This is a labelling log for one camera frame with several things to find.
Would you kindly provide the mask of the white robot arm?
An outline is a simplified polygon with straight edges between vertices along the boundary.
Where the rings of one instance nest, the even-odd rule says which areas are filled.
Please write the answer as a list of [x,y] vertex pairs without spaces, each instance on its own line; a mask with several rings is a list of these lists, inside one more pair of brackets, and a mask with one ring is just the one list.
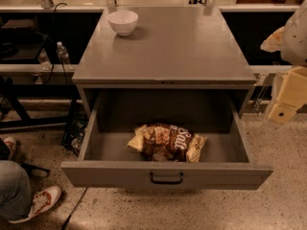
[[280,52],[293,68],[282,76],[268,119],[276,124],[289,122],[307,104],[307,1],[286,24],[267,37],[260,46],[266,52]]

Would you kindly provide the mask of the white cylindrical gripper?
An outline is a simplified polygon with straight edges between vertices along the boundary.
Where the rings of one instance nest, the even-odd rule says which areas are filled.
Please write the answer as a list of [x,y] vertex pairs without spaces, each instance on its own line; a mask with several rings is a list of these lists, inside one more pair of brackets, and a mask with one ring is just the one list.
[[[262,42],[260,49],[269,53],[279,51],[282,46],[283,31],[283,27],[274,31]],[[293,68],[283,76],[276,102],[268,118],[277,124],[288,123],[296,115],[296,111],[307,104],[306,67]]]

